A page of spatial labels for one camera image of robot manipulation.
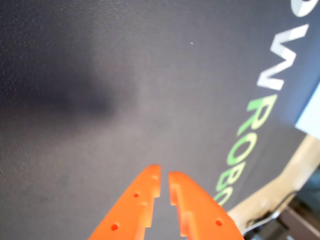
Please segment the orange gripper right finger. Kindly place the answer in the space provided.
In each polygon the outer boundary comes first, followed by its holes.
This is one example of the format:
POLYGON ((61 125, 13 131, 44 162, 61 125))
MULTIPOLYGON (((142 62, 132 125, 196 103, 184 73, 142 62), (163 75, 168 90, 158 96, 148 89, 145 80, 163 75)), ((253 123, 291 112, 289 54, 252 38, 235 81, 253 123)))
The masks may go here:
POLYGON ((242 240, 228 213, 192 178, 168 174, 170 204, 176 207, 180 236, 189 240, 242 240))

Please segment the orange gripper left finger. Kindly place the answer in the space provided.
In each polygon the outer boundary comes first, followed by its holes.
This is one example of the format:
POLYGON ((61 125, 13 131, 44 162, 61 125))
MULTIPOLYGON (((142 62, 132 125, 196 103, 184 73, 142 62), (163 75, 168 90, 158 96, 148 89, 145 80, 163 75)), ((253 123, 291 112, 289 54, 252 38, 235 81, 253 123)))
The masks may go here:
POLYGON ((155 198, 161 195, 161 166, 146 167, 123 192, 90 240, 143 240, 151 227, 155 198))

